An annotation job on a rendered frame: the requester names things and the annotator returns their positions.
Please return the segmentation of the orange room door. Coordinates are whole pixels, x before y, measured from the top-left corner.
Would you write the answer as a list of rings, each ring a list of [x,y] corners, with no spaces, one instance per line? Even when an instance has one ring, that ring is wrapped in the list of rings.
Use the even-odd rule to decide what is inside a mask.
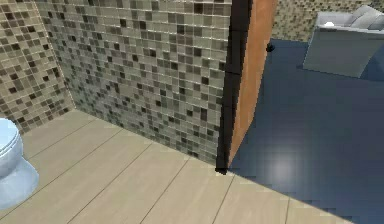
[[[228,165],[234,160],[254,118],[276,6],[277,0],[252,0]]]

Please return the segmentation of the grey sofa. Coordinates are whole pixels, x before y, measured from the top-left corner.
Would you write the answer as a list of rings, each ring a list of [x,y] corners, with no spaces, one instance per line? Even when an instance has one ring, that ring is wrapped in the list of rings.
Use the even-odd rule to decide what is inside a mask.
[[[384,30],[345,27],[350,13],[318,12],[308,41],[303,68],[360,78],[373,55],[384,45]],[[333,27],[326,27],[333,22]]]

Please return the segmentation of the white toilet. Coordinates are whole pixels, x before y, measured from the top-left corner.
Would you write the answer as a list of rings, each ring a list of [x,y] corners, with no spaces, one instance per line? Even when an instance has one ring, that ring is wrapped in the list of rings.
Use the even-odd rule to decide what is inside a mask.
[[[17,126],[0,118],[0,210],[26,200],[37,188],[39,174],[24,158]]]

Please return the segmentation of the grey sofa cushion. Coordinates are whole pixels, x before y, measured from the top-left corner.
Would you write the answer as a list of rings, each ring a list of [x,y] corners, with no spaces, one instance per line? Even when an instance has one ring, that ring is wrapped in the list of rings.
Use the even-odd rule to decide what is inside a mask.
[[[368,5],[363,5],[352,13],[345,25],[359,29],[383,30],[384,13]]]

